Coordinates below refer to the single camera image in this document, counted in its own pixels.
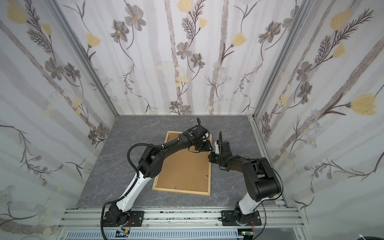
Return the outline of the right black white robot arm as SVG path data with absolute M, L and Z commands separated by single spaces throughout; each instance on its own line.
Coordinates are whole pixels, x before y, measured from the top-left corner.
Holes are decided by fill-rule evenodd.
M 222 171 L 236 171 L 243 174 L 246 195 L 236 203 L 233 211 L 222 212 L 224 226 L 261 225 L 257 208 L 265 201 L 279 198 L 283 184 L 266 158 L 249 159 L 233 155 L 229 142 L 217 140 L 215 150 L 209 155 L 209 162 L 217 164 Z

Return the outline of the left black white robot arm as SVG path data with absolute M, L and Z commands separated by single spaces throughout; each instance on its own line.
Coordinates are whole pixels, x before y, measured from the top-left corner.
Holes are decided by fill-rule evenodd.
M 149 180 L 158 176 L 163 168 L 164 160 L 184 149 L 194 147 L 197 153 L 212 150 L 209 140 L 209 131 L 197 124 L 178 135 L 175 140 L 162 145 L 139 143 L 131 146 L 127 152 L 127 160 L 135 170 L 135 176 L 124 193 L 117 199 L 103 205 L 101 228 L 120 227 L 127 224 L 131 217 L 133 204 Z M 136 166 L 131 160 L 131 151 L 136 147 L 145 147 L 145 150 Z

